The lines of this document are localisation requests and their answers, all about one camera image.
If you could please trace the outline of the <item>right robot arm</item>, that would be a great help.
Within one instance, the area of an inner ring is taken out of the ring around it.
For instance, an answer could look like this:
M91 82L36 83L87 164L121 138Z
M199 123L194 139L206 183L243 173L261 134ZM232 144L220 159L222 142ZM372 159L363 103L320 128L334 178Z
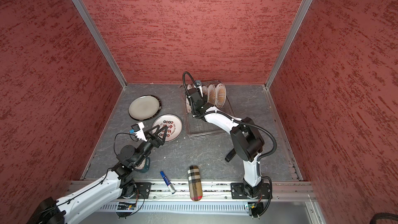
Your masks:
M230 134L234 151L244 164L245 195L256 197L263 185L258 158L263 150L264 140L254 127L253 120L230 116L212 104L205 103L198 88L187 89L185 94L194 118L214 124Z

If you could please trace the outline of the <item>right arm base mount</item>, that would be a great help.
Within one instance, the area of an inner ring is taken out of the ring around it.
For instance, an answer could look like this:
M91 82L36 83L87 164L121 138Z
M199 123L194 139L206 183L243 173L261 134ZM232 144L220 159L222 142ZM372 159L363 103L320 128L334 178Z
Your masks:
M260 183L258 186L251 187L246 183L231 183L231 195L232 199L269 199L270 196L270 184Z

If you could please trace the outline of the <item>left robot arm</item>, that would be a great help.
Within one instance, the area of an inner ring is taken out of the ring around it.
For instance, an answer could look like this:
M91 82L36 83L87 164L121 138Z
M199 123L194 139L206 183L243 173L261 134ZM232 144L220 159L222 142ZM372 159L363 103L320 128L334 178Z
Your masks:
M138 197L135 172L145 173L150 166L150 153L164 145L168 126L156 125L144 131L143 123L132 126L131 134L141 144L124 146L117 154L118 163L107 169L95 182L58 200L49 197L36 208L29 224L78 224L104 204L120 197Z

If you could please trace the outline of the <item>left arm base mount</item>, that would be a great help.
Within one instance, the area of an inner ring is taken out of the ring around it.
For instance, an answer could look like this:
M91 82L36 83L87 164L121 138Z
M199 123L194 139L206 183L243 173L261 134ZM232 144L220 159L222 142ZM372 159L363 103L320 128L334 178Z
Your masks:
M146 182L135 182L123 187L121 198L124 199L136 199L141 196L144 199L148 199L151 191L152 183Z

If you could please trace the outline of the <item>orange sunburst plate front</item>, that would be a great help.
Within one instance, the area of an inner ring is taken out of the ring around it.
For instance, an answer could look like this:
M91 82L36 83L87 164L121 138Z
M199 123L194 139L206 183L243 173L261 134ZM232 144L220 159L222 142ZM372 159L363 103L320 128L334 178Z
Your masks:
M191 85L191 84L187 84L187 89L188 89L188 90L189 90L189 89L192 89L192 85ZM186 98L186 109L187 109L187 113L188 113L188 114L191 113L192 108L191 108L191 106L190 106L190 102L189 102L188 98Z

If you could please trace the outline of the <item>white plate red characters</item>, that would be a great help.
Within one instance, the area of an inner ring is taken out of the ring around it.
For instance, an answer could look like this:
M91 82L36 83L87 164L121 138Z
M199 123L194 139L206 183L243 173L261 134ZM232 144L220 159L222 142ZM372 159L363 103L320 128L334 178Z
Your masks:
M167 125L169 127L166 142L170 142L177 139L182 132L182 121L176 115L172 114L162 115L155 120L155 122L152 124L152 127L156 125L160 126Z

